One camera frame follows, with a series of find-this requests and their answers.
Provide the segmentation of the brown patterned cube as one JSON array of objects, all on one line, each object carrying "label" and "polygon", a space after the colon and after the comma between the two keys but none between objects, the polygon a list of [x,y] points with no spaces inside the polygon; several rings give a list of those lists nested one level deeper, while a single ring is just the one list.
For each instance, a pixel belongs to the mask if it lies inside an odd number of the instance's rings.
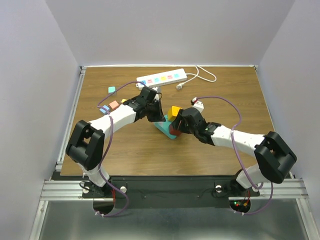
[{"label": "brown patterned cube", "polygon": [[182,134],[180,130],[174,128],[172,123],[169,125],[169,133],[175,137],[178,137]]}]

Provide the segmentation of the teal triangular block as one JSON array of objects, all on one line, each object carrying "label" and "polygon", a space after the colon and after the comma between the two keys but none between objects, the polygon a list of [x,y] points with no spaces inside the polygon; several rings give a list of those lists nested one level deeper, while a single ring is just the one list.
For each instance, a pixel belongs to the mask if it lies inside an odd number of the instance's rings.
[{"label": "teal triangular block", "polygon": [[165,117],[165,122],[154,122],[153,124],[158,130],[160,130],[169,139],[174,140],[177,137],[175,137],[169,133],[169,126],[170,126],[171,122],[168,121],[168,115],[166,114],[164,117]]}]

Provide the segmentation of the yellow cube socket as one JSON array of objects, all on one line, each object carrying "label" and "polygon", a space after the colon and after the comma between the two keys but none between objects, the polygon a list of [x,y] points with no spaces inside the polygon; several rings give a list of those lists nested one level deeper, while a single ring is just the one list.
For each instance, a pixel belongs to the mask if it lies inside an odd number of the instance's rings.
[{"label": "yellow cube socket", "polygon": [[181,107],[178,106],[171,106],[167,112],[167,119],[170,122],[173,122],[176,117],[178,116],[179,111],[181,110]]}]

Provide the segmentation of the white power strip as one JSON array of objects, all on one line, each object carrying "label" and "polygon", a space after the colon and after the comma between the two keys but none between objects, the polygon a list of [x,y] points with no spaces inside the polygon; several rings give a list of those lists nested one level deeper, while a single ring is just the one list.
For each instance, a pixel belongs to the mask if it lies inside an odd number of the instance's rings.
[{"label": "white power strip", "polygon": [[184,82],[187,80],[187,74],[183,68],[145,75],[136,78],[136,87],[141,90],[144,86],[149,88],[170,85]]}]

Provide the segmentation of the salmon charger plug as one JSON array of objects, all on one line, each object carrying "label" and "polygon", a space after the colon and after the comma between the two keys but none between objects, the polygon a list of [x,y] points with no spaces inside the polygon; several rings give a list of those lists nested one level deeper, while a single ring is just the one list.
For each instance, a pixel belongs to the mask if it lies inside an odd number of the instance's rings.
[{"label": "salmon charger plug", "polygon": [[120,103],[118,103],[116,100],[114,100],[108,106],[112,111],[114,111],[120,106]]}]

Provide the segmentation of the teal charger plug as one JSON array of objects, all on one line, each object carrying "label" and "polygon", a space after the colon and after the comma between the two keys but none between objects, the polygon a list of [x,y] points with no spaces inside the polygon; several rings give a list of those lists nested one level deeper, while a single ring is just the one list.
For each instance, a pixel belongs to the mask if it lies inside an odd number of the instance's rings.
[{"label": "teal charger plug", "polygon": [[115,86],[109,86],[108,87],[108,94],[109,95],[116,95],[117,94],[117,88]]}]

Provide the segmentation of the blue charger plug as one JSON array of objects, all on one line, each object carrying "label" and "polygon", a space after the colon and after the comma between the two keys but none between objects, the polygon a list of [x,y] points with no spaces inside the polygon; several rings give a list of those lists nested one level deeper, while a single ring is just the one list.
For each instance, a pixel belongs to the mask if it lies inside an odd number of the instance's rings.
[{"label": "blue charger plug", "polygon": [[107,115],[108,113],[110,113],[110,108],[107,105],[103,105],[102,107],[99,108],[99,110],[104,114]]}]

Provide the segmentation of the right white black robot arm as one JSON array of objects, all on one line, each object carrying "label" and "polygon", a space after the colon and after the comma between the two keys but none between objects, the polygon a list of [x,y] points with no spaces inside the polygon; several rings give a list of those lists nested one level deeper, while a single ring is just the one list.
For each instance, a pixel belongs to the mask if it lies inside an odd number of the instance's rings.
[{"label": "right white black robot arm", "polygon": [[265,182],[281,184],[297,162],[297,156],[278,133],[252,134],[207,122],[194,107],[179,110],[170,129],[191,134],[204,144],[232,148],[236,155],[242,152],[255,157],[255,165],[246,168],[241,164],[230,183],[219,187],[219,192],[228,197],[242,195]]}]

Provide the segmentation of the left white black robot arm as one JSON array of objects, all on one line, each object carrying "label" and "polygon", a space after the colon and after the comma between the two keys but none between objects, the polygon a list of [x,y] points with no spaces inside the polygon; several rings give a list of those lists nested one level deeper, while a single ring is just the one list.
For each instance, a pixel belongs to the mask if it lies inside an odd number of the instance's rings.
[{"label": "left white black robot arm", "polygon": [[163,94],[157,87],[143,87],[139,95],[124,101],[112,112],[89,122],[76,123],[65,149],[68,155],[82,169],[94,185],[94,191],[100,197],[110,193],[127,195],[111,183],[111,177],[102,163],[110,150],[113,135],[126,125],[147,118],[151,123],[164,122],[162,110]]}]

